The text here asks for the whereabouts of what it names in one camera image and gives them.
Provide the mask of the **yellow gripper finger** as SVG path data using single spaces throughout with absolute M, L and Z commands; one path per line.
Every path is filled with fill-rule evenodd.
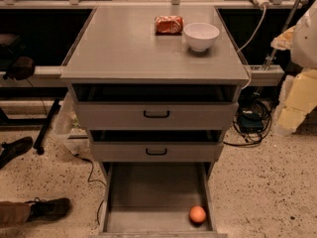
M 293 32 L 294 27 L 285 30 L 271 41 L 270 46 L 280 51 L 290 50 L 292 47 Z
M 273 132 L 279 136 L 291 135 L 316 107 L 317 69 L 304 68 L 296 76 L 288 75 L 275 109 Z

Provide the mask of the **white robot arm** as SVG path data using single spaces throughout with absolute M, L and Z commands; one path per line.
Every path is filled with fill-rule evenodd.
M 270 45 L 277 50 L 290 50 L 291 61 L 302 67 L 279 104 L 274 126 L 275 134 L 288 136 L 317 107 L 317 1 L 295 26 L 274 38 Z

